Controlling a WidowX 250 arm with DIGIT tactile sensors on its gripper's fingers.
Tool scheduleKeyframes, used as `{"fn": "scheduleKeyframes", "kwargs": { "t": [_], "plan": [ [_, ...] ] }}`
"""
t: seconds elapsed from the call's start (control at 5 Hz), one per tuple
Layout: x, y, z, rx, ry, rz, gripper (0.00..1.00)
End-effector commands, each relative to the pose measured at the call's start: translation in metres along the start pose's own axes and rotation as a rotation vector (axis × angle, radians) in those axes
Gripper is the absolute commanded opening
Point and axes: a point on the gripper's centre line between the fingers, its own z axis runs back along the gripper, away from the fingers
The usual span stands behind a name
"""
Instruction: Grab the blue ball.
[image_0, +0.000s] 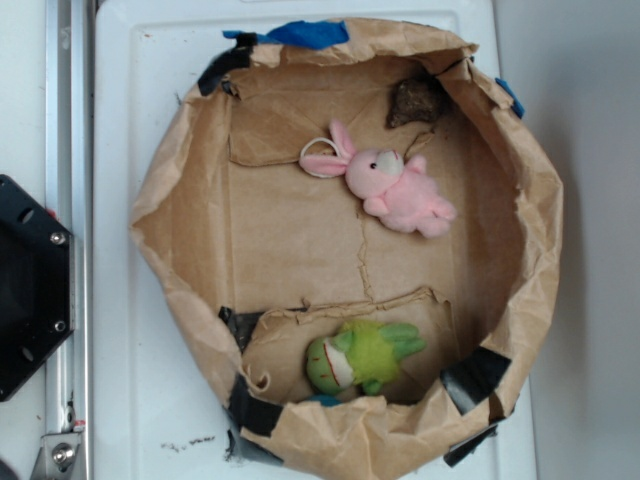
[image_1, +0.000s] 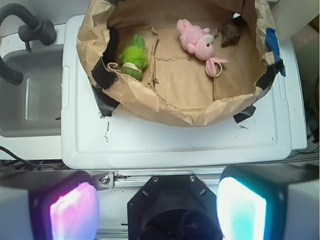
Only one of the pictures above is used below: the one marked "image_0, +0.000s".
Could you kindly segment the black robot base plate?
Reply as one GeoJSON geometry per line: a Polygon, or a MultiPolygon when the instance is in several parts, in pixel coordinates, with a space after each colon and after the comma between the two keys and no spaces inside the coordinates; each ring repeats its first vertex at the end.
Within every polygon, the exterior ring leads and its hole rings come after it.
{"type": "Polygon", "coordinates": [[[72,331],[73,235],[1,176],[1,400],[10,400],[72,331]]]}

